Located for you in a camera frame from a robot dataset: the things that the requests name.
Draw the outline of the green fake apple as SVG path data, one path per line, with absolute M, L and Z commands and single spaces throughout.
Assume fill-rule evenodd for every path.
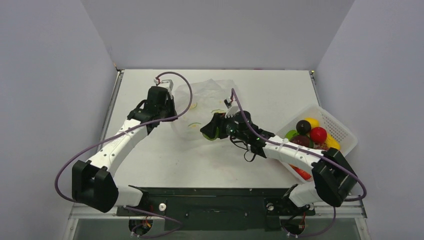
M 214 141 L 218 138 L 219 136 L 219 129 L 215 128 L 215 129 L 203 129 L 202 131 L 202 135 L 205 139 L 209 140 L 209 141 Z

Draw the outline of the clear plastic bag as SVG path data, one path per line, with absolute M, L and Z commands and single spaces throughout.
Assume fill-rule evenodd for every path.
M 203 138 L 200 129 L 207 125 L 215 113 L 225 113 L 224 99 L 231 95 L 231 89 L 238 89 L 231 79 L 208 79 L 191 84 L 192 101 L 188 111 L 171 122 L 171 129 L 185 141 Z

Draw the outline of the dark red fake plum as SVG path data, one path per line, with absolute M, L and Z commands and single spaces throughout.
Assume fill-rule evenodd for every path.
M 314 147 L 314 143 L 307 135 L 296 135 L 296 136 L 293 136 L 289 141 L 291 143 L 304 146 L 306 148 Z

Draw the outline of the red fake fruit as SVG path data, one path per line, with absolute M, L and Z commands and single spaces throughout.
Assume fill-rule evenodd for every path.
M 309 132 L 310 139 L 316 144 L 322 144 L 326 141 L 327 131 L 322 127 L 315 127 Z

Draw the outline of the red fake apple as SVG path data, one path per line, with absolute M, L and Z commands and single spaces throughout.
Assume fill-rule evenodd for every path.
M 290 164 L 290 167 L 300 176 L 301 179 L 305 180 L 305 181 L 309 181 L 311 180 L 312 176 L 307 173 L 306 171 L 294 166 Z

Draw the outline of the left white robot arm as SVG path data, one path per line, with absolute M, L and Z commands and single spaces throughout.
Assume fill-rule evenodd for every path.
M 72 198 L 103 213 L 113 207 L 129 206 L 136 215 L 149 209 L 143 192 L 131 186 L 117 186 L 114 176 L 134 147 L 160 123 L 176 116 L 172 87 L 169 83 L 152 86 L 147 98 L 129 112 L 114 139 L 86 161 L 72 166 Z

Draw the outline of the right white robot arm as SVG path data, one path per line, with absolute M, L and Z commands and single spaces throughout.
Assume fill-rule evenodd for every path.
M 276 159 L 311 175 L 311 181 L 295 184 L 285 193 L 282 207 L 289 214 L 316 202 L 340 207 L 358 182 L 336 148 L 312 149 L 290 142 L 252 123 L 248 111 L 237 112 L 232 117 L 217 112 L 200 132 L 211 141 L 227 138 L 241 141 L 256 156 Z

